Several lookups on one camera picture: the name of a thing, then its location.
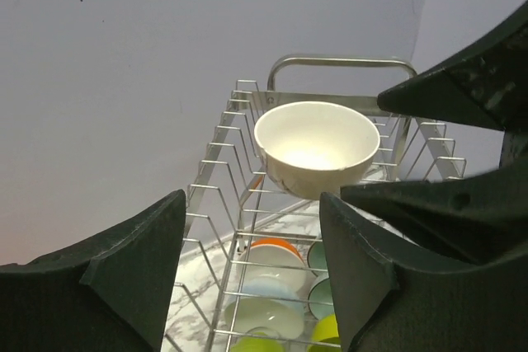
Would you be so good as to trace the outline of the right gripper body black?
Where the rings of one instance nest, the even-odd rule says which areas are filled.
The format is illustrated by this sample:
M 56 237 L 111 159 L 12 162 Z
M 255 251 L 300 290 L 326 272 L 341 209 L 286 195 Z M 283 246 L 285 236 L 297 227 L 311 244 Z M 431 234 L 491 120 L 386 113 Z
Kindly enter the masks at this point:
M 502 139 L 499 167 L 513 163 L 519 157 L 527 155 L 528 132 L 526 127 L 506 130 Z

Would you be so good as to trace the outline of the mint green brown-rimmed bowl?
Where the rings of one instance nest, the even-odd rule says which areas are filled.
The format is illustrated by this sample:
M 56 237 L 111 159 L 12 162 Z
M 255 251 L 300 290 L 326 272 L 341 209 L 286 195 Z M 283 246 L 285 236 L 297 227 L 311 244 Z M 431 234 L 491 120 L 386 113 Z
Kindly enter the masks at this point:
M 320 276 L 328 270 L 322 241 L 315 241 L 310 245 L 306 260 L 308 267 L 315 276 Z

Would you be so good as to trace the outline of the grey patterned bowl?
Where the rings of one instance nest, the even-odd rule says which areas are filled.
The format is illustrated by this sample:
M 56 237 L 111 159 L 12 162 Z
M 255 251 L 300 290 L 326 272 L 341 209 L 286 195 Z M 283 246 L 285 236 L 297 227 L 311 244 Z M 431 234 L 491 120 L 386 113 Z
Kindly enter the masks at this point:
M 315 279 L 308 294 L 308 307 L 312 315 L 318 319 L 334 313 L 332 290 L 328 273 Z

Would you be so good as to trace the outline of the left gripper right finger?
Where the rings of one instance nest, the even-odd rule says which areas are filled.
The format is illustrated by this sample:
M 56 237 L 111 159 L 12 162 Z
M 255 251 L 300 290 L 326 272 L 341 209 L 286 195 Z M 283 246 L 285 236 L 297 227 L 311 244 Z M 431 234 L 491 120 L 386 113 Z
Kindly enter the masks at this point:
M 527 254 L 486 265 L 440 256 L 331 194 L 319 201 L 345 351 L 524 351 Z

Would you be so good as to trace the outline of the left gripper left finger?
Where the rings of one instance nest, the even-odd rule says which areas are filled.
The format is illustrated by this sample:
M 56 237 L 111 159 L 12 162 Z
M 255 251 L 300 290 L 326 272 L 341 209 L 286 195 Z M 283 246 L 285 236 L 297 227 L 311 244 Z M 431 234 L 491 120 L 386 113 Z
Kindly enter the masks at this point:
M 176 190 L 133 218 L 1 267 L 3 351 L 159 351 L 186 223 Z

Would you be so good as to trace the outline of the lime green white bowl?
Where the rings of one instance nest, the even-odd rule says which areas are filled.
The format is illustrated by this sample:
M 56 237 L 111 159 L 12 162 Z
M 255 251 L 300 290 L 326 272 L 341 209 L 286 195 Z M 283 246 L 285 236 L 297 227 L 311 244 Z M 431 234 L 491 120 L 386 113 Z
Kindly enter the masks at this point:
M 240 298 L 230 301 L 224 309 L 227 327 L 240 333 L 266 328 L 272 335 L 297 338 L 304 332 L 304 305 L 301 302 L 270 298 Z

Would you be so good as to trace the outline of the yellow-green bottom bowl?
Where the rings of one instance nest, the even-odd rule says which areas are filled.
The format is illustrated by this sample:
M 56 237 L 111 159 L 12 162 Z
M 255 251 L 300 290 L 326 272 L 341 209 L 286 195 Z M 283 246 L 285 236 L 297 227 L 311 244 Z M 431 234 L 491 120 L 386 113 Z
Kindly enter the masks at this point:
M 323 344 L 341 346 L 341 340 L 337 328 L 337 319 L 335 314 L 330 314 L 323 319 L 319 320 L 315 325 L 312 335 L 311 342 L 313 347 L 322 347 Z

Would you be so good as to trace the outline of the white orange bowl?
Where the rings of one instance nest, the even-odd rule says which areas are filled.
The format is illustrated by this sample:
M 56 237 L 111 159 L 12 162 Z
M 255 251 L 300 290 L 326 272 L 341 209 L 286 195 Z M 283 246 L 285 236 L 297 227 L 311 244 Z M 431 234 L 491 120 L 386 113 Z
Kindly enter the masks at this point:
M 278 237 L 264 237 L 254 241 L 236 260 L 237 275 L 245 280 L 259 276 L 277 279 L 294 290 L 300 290 L 308 271 L 299 251 L 288 241 Z

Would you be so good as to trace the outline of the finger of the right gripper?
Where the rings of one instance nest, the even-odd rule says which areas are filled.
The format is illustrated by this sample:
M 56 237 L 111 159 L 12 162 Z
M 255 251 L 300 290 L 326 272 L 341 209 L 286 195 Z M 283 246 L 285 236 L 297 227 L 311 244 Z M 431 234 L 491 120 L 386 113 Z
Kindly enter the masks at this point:
M 527 160 L 448 181 L 341 188 L 348 204 L 442 256 L 487 264 L 527 253 Z
M 485 129 L 527 131 L 527 4 L 436 66 L 377 98 L 380 109 Z

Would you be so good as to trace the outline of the white grey bottom bowl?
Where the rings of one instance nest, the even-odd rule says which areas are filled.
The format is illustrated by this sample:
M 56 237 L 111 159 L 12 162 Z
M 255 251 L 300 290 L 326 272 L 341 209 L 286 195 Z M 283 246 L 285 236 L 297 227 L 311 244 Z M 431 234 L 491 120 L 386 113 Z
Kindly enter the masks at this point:
M 264 275 L 253 279 L 245 279 L 240 293 L 245 298 L 249 296 L 258 296 L 260 299 L 268 298 L 295 311 L 304 313 L 304 304 L 300 301 L 297 292 L 280 279 Z

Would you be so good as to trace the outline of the stainless steel dish rack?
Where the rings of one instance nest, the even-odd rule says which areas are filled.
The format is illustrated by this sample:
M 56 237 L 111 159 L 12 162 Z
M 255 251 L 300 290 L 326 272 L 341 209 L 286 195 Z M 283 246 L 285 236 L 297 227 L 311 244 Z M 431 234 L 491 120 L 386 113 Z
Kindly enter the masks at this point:
M 325 100 L 358 110 L 375 123 L 381 135 L 379 151 L 364 182 L 411 178 L 459 179 L 466 161 L 455 155 L 455 141 L 446 124 L 393 115 L 378 108 L 374 95 L 281 92 L 278 72 L 289 66 L 401 68 L 414 67 L 397 58 L 369 59 L 331 55 L 287 55 L 272 66 L 265 87 L 240 79 L 215 126 L 214 136 L 187 188 L 187 226 L 209 226 L 211 242 L 185 237 L 162 343 L 165 351 L 230 351 L 244 337 L 275 340 L 261 329 L 236 331 L 224 320 L 227 307 L 237 309 L 244 297 L 252 244 L 272 237 L 300 252 L 298 270 L 312 281 L 321 272 L 310 267 L 310 246 L 319 239 L 318 203 L 299 199 L 277 188 L 262 169 L 253 126 L 269 109 L 294 101 Z

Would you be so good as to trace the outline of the plain white bowl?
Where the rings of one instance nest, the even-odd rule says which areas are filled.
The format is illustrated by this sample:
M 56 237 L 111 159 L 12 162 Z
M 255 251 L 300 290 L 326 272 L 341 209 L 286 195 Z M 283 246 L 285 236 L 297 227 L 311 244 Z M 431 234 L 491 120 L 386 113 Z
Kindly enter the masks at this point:
M 368 117 L 326 101 L 277 106 L 257 120 L 253 134 L 267 176 L 309 200 L 360 182 L 380 148 Z

